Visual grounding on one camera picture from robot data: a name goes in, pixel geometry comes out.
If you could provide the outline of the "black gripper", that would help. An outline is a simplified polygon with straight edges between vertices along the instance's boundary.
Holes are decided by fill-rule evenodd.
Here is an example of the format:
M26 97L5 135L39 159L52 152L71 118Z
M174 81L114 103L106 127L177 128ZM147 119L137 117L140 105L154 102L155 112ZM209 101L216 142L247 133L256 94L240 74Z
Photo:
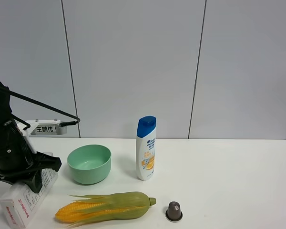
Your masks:
M57 172L60 167L58 157L31 152L13 119L0 124L0 181L11 185L20 182L39 193L41 171L52 169Z

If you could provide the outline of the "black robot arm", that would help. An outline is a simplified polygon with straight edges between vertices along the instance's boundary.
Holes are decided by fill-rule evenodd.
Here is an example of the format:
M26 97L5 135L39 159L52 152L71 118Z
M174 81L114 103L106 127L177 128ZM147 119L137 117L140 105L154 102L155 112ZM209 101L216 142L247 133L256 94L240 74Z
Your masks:
M10 108L9 88L0 82L0 181L26 184L39 193L44 169L59 171L61 160L33 147L30 135L62 135L59 120L28 121L15 117Z

